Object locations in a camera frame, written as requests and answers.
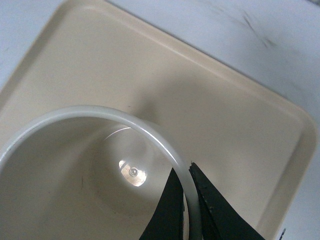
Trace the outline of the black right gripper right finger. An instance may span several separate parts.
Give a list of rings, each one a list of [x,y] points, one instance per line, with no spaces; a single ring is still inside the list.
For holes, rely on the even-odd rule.
[[[204,240],[263,240],[211,183],[196,163],[189,171],[195,184]]]

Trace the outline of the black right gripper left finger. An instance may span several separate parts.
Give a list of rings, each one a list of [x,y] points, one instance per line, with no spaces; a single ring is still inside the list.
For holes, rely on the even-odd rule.
[[[141,240],[182,240],[184,238],[184,192],[172,169],[157,207]]]

